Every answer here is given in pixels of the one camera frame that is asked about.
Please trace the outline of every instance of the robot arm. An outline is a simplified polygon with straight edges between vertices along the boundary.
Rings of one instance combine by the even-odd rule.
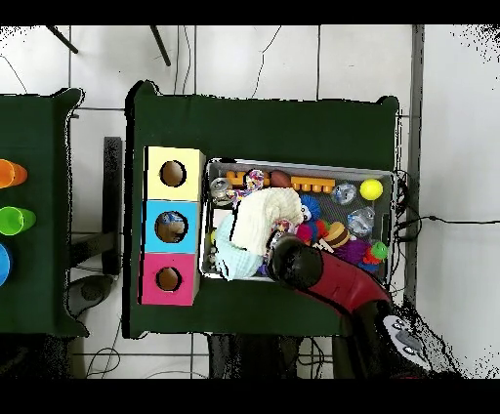
[[[334,255],[305,245],[292,235],[273,244],[269,272],[335,309],[346,319],[352,336],[347,354],[363,378],[421,378],[430,364],[424,345],[394,315],[387,290],[368,272]]]

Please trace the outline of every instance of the orange cup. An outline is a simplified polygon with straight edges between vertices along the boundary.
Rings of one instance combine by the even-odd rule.
[[[0,159],[0,188],[18,186],[27,179],[27,171],[19,164]]]

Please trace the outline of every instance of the blue fuzzy toy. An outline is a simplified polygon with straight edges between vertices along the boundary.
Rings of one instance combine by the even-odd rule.
[[[311,197],[307,194],[301,195],[301,203],[303,206],[308,207],[311,213],[311,221],[315,222],[319,219],[321,215],[321,210],[319,209],[319,201],[317,201],[314,197]]]
[[[311,213],[311,218],[308,220],[304,220],[304,225],[308,226],[312,230],[312,240],[317,239],[318,228],[316,225],[316,220],[319,219],[321,215],[321,210],[319,208],[319,202],[310,195],[303,194],[301,195],[301,204],[309,210]]]

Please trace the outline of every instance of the yellow box face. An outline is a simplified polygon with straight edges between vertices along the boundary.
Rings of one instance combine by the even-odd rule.
[[[204,155],[199,149],[149,146],[147,150],[147,199],[198,201],[203,175]],[[183,182],[179,186],[167,186],[162,181],[165,175],[164,165],[168,161],[177,161],[177,170],[183,172]]]

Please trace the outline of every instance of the blue box face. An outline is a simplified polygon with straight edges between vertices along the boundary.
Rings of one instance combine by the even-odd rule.
[[[187,219],[187,233],[179,242],[167,243],[156,235],[154,230],[156,219],[160,214],[167,212],[181,213]],[[200,219],[195,202],[148,200],[146,202],[146,253],[195,253],[198,220]]]

